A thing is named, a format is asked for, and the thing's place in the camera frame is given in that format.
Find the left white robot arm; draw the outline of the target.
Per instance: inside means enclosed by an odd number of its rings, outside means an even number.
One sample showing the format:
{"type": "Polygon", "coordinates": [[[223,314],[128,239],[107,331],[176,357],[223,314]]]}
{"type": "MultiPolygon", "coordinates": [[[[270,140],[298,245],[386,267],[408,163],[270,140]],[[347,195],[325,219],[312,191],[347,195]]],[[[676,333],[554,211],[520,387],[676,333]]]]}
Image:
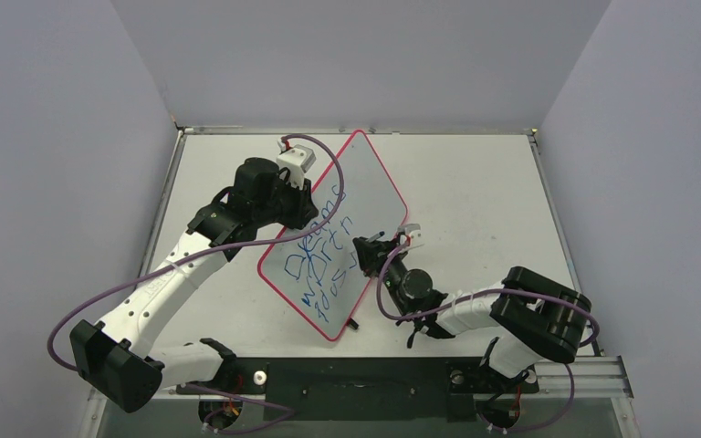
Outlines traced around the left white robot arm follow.
{"type": "Polygon", "coordinates": [[[256,239],[259,229],[282,224],[302,229],[317,217],[305,152],[275,161],[248,158],[202,207],[177,244],[146,281],[96,323],[81,320],[70,332],[79,376],[125,412],[136,412],[160,389],[202,382],[224,392],[235,383],[235,354],[210,338],[157,349],[155,340],[202,283],[256,239]]]}

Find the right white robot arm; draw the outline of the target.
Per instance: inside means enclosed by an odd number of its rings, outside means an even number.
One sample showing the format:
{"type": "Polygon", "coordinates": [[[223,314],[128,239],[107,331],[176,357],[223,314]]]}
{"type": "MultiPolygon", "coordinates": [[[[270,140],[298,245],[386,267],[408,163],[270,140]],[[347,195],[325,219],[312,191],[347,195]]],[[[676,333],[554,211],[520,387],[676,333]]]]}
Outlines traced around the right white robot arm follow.
{"type": "Polygon", "coordinates": [[[411,236],[355,237],[352,243],[361,272],[376,281],[375,299],[387,319],[410,323],[415,333],[432,339],[498,329],[478,365],[480,381],[491,390],[540,360],[571,364],[599,334],[588,298],[524,266],[510,268],[492,287],[444,293],[426,271],[405,266],[411,236]]]}

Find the pink-framed whiteboard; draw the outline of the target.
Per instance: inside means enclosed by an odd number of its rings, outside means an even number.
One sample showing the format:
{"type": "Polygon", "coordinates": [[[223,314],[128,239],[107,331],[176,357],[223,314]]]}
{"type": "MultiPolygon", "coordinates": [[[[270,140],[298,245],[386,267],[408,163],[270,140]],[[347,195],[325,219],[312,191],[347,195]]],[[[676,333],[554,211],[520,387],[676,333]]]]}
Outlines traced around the pink-framed whiteboard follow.
{"type": "Polygon", "coordinates": [[[337,153],[344,178],[333,164],[314,182],[319,215],[311,235],[268,247],[260,277],[323,338],[337,340],[369,285],[352,243],[382,234],[391,239],[408,207],[368,136],[354,131],[337,153]]]}

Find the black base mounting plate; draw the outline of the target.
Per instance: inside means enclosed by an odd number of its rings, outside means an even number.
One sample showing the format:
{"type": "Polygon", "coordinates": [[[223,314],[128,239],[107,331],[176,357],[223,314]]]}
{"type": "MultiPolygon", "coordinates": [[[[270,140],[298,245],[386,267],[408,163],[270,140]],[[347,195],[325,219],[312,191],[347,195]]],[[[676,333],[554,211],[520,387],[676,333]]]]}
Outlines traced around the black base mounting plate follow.
{"type": "Polygon", "coordinates": [[[539,385],[494,377],[479,357],[239,358],[177,391],[261,395],[294,409],[297,421],[472,422],[484,401],[500,405],[539,385]]]}

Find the aluminium front rail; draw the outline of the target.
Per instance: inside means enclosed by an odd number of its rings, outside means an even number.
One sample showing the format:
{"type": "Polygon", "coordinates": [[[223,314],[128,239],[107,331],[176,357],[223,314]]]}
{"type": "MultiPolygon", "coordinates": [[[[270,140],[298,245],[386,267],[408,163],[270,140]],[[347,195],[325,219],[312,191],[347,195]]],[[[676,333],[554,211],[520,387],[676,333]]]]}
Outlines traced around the aluminium front rail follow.
{"type": "MultiPolygon", "coordinates": [[[[170,397],[219,399],[227,392],[252,398],[273,397],[277,392],[298,391],[308,396],[324,389],[401,391],[416,396],[472,394],[483,399],[497,393],[479,371],[477,358],[242,358],[220,380],[163,386],[152,400],[170,397]]],[[[579,357],[570,366],[541,361],[530,368],[523,393],[567,396],[569,384],[581,398],[631,398],[633,389],[619,357],[579,357]]]]}

